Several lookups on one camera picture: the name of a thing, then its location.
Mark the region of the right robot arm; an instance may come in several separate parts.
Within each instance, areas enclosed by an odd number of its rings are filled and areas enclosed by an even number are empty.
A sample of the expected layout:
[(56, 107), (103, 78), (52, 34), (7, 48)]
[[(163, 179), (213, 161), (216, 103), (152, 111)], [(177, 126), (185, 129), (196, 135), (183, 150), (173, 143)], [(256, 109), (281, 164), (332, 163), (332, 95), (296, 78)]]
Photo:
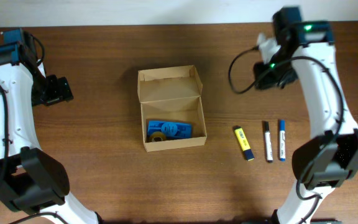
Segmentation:
[(310, 120), (310, 140), (292, 155), (295, 183), (272, 223), (309, 223), (322, 201), (358, 171), (358, 124), (336, 68), (334, 36), (327, 21), (304, 21), (297, 6), (273, 15), (274, 36), (260, 36), (262, 61), (255, 87), (283, 88), (299, 80)]

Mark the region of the yellow highlighter pen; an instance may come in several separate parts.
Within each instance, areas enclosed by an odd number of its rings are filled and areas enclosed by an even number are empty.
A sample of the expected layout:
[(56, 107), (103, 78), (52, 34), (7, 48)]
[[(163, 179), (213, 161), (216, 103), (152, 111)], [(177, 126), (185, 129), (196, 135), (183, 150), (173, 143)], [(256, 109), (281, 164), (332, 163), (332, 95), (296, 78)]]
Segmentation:
[(244, 130), (240, 126), (233, 127), (234, 134), (239, 142), (239, 145), (242, 149), (242, 154), (247, 161), (252, 161), (255, 159), (252, 152), (251, 146), (246, 138)]

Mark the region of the blue plastic block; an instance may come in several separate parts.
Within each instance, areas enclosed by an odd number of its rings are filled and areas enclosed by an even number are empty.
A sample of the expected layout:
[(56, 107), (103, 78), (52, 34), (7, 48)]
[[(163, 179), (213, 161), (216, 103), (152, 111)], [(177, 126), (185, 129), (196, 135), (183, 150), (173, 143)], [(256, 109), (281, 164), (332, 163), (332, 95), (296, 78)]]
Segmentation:
[(189, 123), (151, 120), (147, 126), (147, 135), (161, 132), (170, 139), (188, 139), (192, 137), (192, 129)]

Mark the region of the brown cardboard box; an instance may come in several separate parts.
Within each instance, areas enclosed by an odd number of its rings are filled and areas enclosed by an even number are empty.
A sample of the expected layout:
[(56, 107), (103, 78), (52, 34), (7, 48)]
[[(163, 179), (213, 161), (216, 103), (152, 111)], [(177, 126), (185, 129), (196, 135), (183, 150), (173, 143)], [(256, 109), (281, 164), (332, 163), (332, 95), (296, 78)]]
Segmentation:
[[(142, 120), (142, 137), (147, 152), (203, 146), (207, 140), (201, 94), (203, 84), (194, 65), (138, 71), (137, 94)], [(151, 121), (191, 125), (186, 139), (166, 136), (153, 142)]]

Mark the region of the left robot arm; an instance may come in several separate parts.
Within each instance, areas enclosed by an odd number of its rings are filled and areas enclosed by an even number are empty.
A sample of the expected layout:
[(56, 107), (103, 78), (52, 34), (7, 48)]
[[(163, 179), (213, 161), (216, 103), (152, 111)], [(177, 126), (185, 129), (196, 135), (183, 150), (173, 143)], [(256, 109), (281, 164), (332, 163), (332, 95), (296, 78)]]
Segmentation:
[(73, 99), (66, 78), (47, 75), (41, 41), (23, 29), (3, 33), (0, 45), (0, 202), (26, 219), (101, 223), (70, 190), (64, 166), (43, 152), (32, 108)]

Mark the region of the blue cap white marker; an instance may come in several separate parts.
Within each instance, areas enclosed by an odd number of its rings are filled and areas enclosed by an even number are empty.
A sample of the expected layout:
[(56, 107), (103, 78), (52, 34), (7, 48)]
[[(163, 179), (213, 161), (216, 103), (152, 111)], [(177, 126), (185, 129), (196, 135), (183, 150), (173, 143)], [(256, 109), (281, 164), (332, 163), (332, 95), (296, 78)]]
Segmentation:
[(285, 121), (279, 121), (279, 159), (285, 161), (286, 150), (285, 150)]

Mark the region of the black cap white marker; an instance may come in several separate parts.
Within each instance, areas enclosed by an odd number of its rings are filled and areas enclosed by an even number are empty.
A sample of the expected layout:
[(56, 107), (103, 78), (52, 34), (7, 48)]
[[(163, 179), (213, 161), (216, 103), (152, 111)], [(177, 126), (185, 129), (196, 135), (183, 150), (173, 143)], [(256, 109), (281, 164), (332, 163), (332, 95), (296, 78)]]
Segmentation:
[(271, 143), (271, 138), (270, 138), (269, 122), (263, 121), (263, 126), (264, 126), (266, 160), (268, 163), (272, 163), (273, 162), (273, 154), (272, 154), (272, 143)]

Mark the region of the yellow tape roll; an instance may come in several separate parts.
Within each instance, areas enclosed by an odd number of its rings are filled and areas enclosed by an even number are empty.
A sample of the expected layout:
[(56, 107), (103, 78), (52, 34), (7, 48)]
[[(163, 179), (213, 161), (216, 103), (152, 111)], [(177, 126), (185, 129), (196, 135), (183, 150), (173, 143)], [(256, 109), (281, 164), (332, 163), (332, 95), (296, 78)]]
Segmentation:
[(161, 142), (161, 141), (166, 141), (166, 140), (167, 140), (166, 135), (161, 131), (156, 131), (156, 132), (152, 133), (149, 137), (150, 142)]

